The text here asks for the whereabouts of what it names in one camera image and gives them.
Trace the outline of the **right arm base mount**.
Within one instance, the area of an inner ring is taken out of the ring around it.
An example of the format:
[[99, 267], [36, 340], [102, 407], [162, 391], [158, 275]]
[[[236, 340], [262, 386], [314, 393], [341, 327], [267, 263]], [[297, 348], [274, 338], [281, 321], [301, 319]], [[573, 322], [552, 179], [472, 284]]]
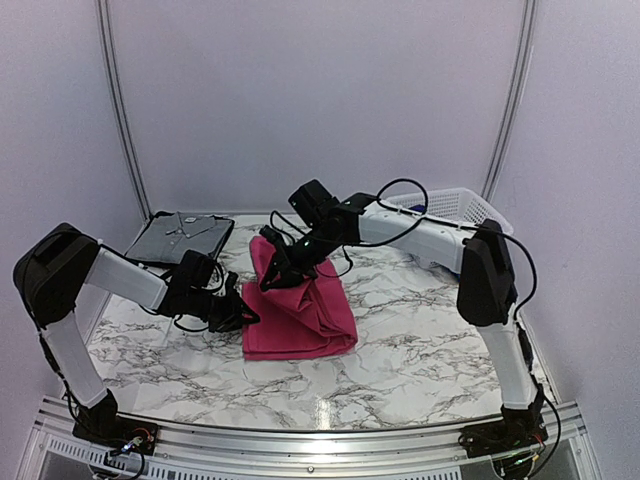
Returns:
[[503, 409], [499, 420], [463, 427], [458, 443], [469, 458], [477, 458], [540, 445], [547, 439], [540, 413]]

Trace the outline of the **pink trousers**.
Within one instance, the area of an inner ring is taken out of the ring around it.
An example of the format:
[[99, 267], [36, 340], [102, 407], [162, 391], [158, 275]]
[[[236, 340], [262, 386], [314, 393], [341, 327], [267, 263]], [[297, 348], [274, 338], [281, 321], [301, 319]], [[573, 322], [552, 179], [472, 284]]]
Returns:
[[356, 321], [333, 263], [320, 264], [316, 279], [288, 289], [263, 292], [275, 248], [256, 236], [249, 244], [256, 279], [242, 287], [242, 299], [260, 317], [243, 329], [248, 361], [305, 360], [340, 355], [358, 343]]

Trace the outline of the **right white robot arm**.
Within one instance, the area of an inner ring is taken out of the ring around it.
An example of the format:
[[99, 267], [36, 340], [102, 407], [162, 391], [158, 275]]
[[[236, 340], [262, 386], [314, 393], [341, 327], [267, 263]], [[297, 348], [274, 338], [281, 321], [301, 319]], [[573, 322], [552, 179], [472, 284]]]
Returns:
[[342, 247], [390, 246], [433, 261], [459, 276], [460, 316], [475, 327], [494, 365], [502, 396], [495, 438], [515, 448], [541, 421], [544, 389], [533, 374], [533, 352], [517, 315], [523, 306], [508, 246], [516, 240], [500, 223], [447, 221], [358, 192], [340, 201], [318, 180], [299, 187], [290, 205], [308, 230], [293, 243], [271, 226], [260, 234], [274, 248], [259, 282], [264, 291], [317, 278], [317, 267]]

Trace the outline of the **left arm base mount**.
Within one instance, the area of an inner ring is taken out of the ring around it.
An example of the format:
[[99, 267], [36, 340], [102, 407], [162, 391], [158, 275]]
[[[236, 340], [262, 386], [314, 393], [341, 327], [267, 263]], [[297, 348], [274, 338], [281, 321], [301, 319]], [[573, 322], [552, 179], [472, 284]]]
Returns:
[[99, 444], [117, 453], [152, 455], [155, 451], [159, 426], [153, 422], [115, 415], [99, 423], [84, 414], [74, 417], [74, 437]]

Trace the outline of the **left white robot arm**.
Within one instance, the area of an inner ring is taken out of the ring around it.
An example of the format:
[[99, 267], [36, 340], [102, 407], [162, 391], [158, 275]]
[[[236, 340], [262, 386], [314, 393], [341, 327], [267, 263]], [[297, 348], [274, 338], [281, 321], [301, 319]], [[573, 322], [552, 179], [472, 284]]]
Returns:
[[[221, 286], [209, 285], [220, 274]], [[16, 263], [14, 285], [34, 322], [52, 370], [61, 378], [76, 422], [106, 445], [125, 438], [118, 404], [90, 358], [76, 320], [81, 290], [94, 286], [154, 315], [191, 316], [207, 331], [227, 333], [260, 318], [236, 288], [238, 276], [221, 274], [216, 260], [188, 250], [181, 262], [158, 275], [125, 258], [69, 223], [61, 223]]]

